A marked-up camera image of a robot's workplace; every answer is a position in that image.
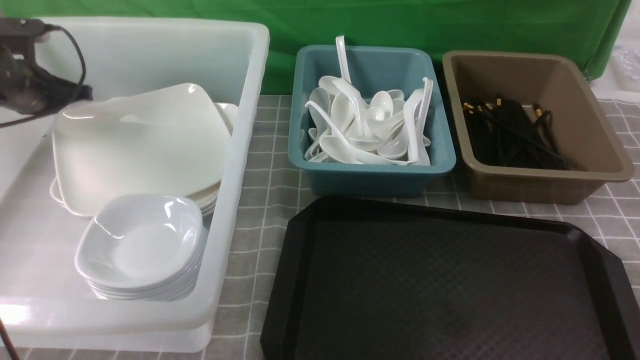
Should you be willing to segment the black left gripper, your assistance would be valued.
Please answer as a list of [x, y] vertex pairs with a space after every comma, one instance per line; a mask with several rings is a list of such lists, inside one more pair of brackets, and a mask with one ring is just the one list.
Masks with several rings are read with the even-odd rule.
[[55, 76], [1, 46], [1, 105], [23, 115], [59, 111], [76, 101], [92, 101], [93, 88]]

